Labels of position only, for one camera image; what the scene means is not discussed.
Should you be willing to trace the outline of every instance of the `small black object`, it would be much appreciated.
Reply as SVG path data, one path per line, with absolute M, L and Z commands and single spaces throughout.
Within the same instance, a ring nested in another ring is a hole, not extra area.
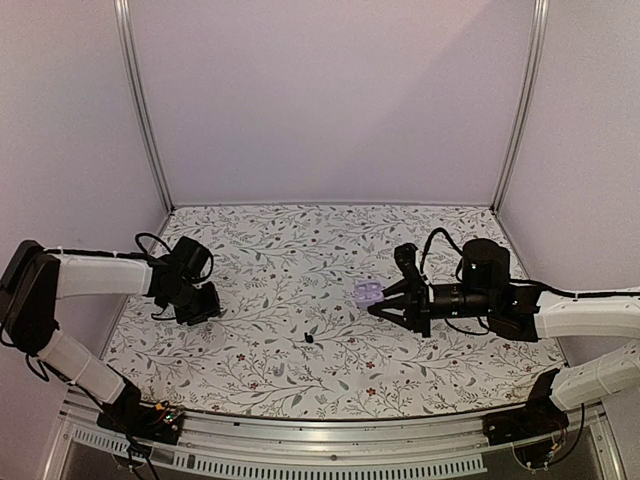
M 524 407 L 482 417 L 482 432 L 489 445 L 517 442 L 569 426 L 569 417 L 550 400 L 551 384 L 560 370 L 543 373 L 533 385 Z

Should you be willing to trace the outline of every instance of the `light purple wall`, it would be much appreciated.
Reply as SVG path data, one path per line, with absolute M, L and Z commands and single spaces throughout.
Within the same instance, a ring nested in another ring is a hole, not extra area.
M 135 249 L 163 218 L 124 72 L 113 2 L 20 1 L 0 15 L 0 269 L 25 238 Z M 117 298 L 64 301 L 63 328 L 99 351 Z M 0 348 L 0 477 L 38 477 L 65 388 Z
M 489 204 L 533 1 L 133 2 L 178 204 Z
M 533 278 L 640 285 L 640 3 L 551 2 L 540 76 L 502 219 Z M 624 343 L 568 339 L 582 362 Z M 640 392 L 605 402 L 640 478 Z

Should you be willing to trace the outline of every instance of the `leaf pattern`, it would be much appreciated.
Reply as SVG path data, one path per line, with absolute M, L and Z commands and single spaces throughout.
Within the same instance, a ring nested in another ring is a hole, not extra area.
M 186 235 L 211 249 L 222 315 L 194 327 L 156 322 L 157 307 L 131 297 L 105 360 L 147 400 L 211 412 L 379 418 L 522 401 L 541 372 L 563 363 L 553 341 L 472 337 L 440 321 L 423 339 L 355 306 L 357 281 L 396 281 L 393 248 L 421 245 L 439 226 L 459 245 L 488 237 L 508 247 L 486 208 L 178 209 L 163 238 L 173 245 Z M 454 281 L 458 258 L 442 238 L 428 262 L 436 282 Z M 521 276 L 514 256 L 512 264 Z

